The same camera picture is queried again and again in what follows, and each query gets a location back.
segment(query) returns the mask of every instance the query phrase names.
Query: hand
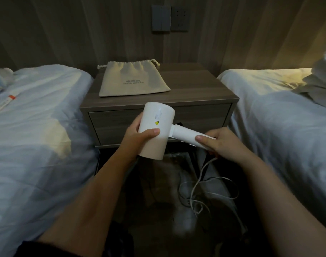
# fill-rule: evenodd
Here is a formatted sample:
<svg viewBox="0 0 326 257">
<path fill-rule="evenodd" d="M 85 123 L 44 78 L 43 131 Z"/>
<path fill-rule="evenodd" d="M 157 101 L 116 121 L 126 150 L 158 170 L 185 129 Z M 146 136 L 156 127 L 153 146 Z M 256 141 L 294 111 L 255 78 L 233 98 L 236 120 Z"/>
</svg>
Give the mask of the hand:
<svg viewBox="0 0 326 257">
<path fill-rule="evenodd" d="M 159 128 L 154 128 L 138 133 L 142 116 L 143 113 L 139 114 L 127 128 L 120 147 L 116 151 L 116 154 L 121 154 L 121 158 L 127 160 L 128 163 L 134 162 L 145 143 L 156 137 L 161 131 Z"/>
<path fill-rule="evenodd" d="M 210 130 L 206 134 L 216 139 L 213 140 L 206 136 L 197 135 L 195 140 L 210 147 L 225 159 L 239 165 L 253 154 L 227 127 Z"/>
</svg>

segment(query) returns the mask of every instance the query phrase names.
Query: bed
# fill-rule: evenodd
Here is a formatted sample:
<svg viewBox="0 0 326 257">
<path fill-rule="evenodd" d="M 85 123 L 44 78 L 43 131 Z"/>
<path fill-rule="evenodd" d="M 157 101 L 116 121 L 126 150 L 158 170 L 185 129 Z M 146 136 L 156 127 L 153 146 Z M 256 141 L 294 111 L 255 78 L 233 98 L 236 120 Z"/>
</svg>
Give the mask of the bed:
<svg viewBox="0 0 326 257">
<path fill-rule="evenodd" d="M 218 79 L 240 98 L 229 128 L 326 226 L 326 108 L 288 86 L 310 74 L 230 69 Z"/>
<path fill-rule="evenodd" d="M 95 150 L 79 105 L 92 77 L 47 65 L 20 69 L 0 102 L 0 256 L 43 233 L 93 175 Z"/>
</svg>

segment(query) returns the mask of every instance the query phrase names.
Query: wall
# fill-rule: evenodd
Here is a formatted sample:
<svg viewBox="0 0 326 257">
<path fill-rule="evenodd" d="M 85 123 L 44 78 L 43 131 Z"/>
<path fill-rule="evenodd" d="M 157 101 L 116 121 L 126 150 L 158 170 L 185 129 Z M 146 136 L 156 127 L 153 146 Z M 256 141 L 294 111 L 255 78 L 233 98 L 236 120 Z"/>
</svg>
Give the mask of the wall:
<svg viewBox="0 0 326 257">
<path fill-rule="evenodd" d="M 191 11 L 189 32 L 153 34 L 151 4 Z M 326 0 L 0 0 L 0 67 L 155 58 L 230 68 L 311 67 L 326 49 Z"/>
</svg>

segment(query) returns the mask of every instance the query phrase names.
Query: drawer front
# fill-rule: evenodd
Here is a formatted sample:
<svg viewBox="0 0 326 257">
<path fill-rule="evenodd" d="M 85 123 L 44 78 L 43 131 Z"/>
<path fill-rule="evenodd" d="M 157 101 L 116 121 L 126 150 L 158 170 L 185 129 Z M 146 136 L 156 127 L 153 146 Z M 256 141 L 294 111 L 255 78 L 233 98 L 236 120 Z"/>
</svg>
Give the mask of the drawer front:
<svg viewBox="0 0 326 257">
<path fill-rule="evenodd" d="M 207 104 L 175 107 L 174 124 L 206 133 L 223 126 L 230 104 Z"/>
<path fill-rule="evenodd" d="M 208 104 L 174 107 L 174 124 L 205 133 L 222 127 L 230 104 Z M 120 144 L 127 127 L 143 109 L 89 113 L 101 146 Z"/>
</svg>

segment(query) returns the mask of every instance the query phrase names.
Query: white hair dryer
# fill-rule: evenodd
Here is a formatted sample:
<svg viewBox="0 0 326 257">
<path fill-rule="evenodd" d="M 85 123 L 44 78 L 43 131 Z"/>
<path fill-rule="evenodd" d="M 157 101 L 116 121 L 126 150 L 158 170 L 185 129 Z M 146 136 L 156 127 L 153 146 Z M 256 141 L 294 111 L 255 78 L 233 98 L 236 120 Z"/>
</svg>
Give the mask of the white hair dryer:
<svg viewBox="0 0 326 257">
<path fill-rule="evenodd" d="M 147 129 L 159 128 L 160 134 L 149 140 L 140 152 L 140 156 L 162 160 L 168 138 L 175 138 L 191 145 L 210 150 L 205 146 L 195 141 L 195 136 L 203 135 L 214 139 L 208 135 L 193 131 L 180 125 L 173 124 L 175 110 L 162 103 L 148 102 L 145 104 L 143 117 L 139 126 L 139 133 Z"/>
</svg>

